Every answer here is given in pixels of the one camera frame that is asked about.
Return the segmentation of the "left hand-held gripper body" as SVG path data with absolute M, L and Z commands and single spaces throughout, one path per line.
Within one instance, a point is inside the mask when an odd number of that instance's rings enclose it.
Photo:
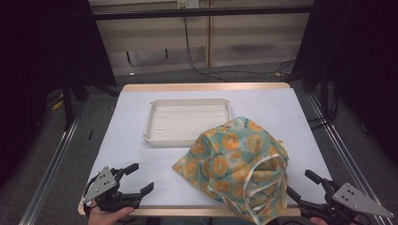
M 118 190 L 120 184 L 118 185 L 115 182 L 112 169 L 108 166 L 104 167 L 87 184 L 82 200 L 82 205 L 86 214 L 90 213 L 90 204 L 92 201 L 97 203 L 97 207 L 101 211 L 106 212 L 116 212 L 125 207 L 139 207 L 141 202 L 128 201 L 128 194 L 123 194 Z

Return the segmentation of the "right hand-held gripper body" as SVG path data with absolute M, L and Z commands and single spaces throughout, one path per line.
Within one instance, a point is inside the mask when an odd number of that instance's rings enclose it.
M 329 225 L 357 223 L 358 214 L 393 218 L 394 214 L 372 200 L 352 185 L 345 183 L 337 191 L 328 193 L 326 203 L 298 200 L 300 214 L 304 218 L 322 218 Z

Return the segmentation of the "fruit print cloth bag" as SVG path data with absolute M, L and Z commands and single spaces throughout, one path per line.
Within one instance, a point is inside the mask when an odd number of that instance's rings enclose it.
M 238 117 L 200 134 L 173 170 L 238 217 L 267 225 L 287 207 L 287 165 L 281 141 Z

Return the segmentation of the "white plastic tray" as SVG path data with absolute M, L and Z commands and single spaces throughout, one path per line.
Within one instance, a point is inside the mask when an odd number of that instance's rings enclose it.
M 190 147 L 202 132 L 230 120 L 225 98 L 157 99 L 150 103 L 144 139 L 154 147 Z

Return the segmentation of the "person's left hand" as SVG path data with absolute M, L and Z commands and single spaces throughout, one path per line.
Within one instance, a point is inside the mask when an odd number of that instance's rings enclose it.
M 125 207 L 113 213 L 101 211 L 97 207 L 97 203 L 92 201 L 87 225 L 114 225 L 118 220 L 126 218 L 134 211 L 133 207 Z

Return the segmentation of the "black metal stand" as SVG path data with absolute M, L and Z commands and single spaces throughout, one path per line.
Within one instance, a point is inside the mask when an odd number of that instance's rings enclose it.
M 66 116 L 65 130 L 68 130 L 74 121 L 73 107 L 71 102 L 71 90 L 69 88 L 68 78 L 63 78 L 63 102 Z

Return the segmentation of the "black curtain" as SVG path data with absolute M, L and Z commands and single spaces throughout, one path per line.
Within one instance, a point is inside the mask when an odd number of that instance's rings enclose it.
M 327 76 L 398 164 L 398 0 L 314 0 L 292 71 Z
M 88 0 L 0 0 L 0 188 L 35 136 L 47 96 L 115 84 Z

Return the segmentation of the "beige wooden cabinet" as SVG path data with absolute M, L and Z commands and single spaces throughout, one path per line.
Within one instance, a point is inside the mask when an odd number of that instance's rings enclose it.
M 179 9 L 177 0 L 88 0 L 95 13 Z M 199 8 L 310 6 L 314 0 L 199 0 Z M 296 57 L 309 15 L 98 21 L 114 75 L 280 62 Z

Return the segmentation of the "black horizontal metal bar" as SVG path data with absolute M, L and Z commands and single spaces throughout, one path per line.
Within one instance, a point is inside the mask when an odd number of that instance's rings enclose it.
M 285 7 L 220 7 L 220 8 L 190 8 L 190 9 L 162 9 L 146 11 L 123 11 L 94 13 L 96 21 L 132 20 L 132 19 L 161 19 L 161 18 L 188 18 L 206 16 L 235 16 L 235 15 L 262 15 L 262 14 L 291 14 L 309 13 L 315 10 L 314 6 L 285 6 Z

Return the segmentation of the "aluminium floor rail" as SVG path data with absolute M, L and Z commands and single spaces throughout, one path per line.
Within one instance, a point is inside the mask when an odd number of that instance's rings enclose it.
M 398 165 L 382 151 L 378 141 L 362 128 L 356 115 L 346 107 L 330 122 L 324 118 L 320 101 L 308 96 L 309 115 L 318 117 L 322 124 L 313 129 L 332 179 L 349 182 L 387 208 L 393 218 L 371 216 L 375 225 L 398 225 Z
M 69 144 L 74 136 L 75 130 L 81 119 L 81 114 L 79 113 L 69 124 L 69 127 L 64 131 L 60 143 L 54 152 L 54 156 L 43 175 L 38 188 L 33 195 L 31 201 L 27 205 L 21 220 L 18 225 L 35 225 L 38 219 L 40 210 L 45 203 L 45 200 L 50 192 L 53 181 L 59 169 L 59 166 L 66 154 Z

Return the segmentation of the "white wall outlet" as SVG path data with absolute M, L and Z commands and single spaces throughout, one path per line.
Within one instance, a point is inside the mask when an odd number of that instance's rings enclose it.
M 177 0 L 177 7 L 183 8 L 199 8 L 199 0 Z

